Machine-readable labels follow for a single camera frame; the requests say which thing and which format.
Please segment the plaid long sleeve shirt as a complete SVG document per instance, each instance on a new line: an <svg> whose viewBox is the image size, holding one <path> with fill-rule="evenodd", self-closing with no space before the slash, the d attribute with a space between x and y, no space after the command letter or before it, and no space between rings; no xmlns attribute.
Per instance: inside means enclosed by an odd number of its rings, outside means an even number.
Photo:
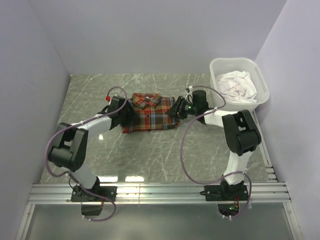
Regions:
<svg viewBox="0 0 320 240"><path fill-rule="evenodd" d="M164 97L159 93L133 93L129 103L136 117L122 132L131 134L177 128L180 125L179 119L166 114L175 102L174 97Z"/></svg>

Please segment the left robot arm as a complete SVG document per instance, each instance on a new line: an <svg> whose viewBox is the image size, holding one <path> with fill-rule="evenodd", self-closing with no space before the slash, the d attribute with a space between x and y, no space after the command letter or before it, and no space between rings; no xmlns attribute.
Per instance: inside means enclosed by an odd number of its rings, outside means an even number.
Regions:
<svg viewBox="0 0 320 240"><path fill-rule="evenodd" d="M48 168L50 162L64 172L55 174L50 169L47 171L57 178L69 175L83 190L85 198L96 201L101 195L100 180L85 165L88 140L115 127L126 127L136 116L129 100L114 96L95 116L73 124L60 123L47 144L45 165Z"/></svg>

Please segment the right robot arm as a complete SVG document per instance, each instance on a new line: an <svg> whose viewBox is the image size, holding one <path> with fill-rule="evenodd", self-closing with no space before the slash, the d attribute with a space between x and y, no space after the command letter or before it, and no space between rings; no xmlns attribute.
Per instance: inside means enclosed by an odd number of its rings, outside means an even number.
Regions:
<svg viewBox="0 0 320 240"><path fill-rule="evenodd" d="M210 108L204 90L187 90L187 96L179 96L166 115L186 119L189 115L204 125L223 128L229 159L219 184L205 184L200 192L208 201L248 200L250 187L245 185L249 158L261 143L262 137L249 110L225 111L221 107Z"/></svg>

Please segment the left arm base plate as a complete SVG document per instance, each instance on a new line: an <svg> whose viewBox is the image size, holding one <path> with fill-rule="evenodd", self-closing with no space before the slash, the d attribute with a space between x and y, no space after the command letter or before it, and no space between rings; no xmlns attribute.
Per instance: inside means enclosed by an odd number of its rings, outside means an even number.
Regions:
<svg viewBox="0 0 320 240"><path fill-rule="evenodd" d="M115 201L117 195L116 186L99 186L93 189L83 190L80 186L73 188L70 201L75 203L100 202L108 198L108 202Z"/></svg>

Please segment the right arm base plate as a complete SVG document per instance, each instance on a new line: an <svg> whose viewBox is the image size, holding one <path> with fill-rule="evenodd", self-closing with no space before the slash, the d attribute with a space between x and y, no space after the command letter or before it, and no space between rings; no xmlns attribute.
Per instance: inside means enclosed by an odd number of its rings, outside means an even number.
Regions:
<svg viewBox="0 0 320 240"><path fill-rule="evenodd" d="M207 202L246 201L249 198L249 190L246 185L205 185L199 193Z"/></svg>

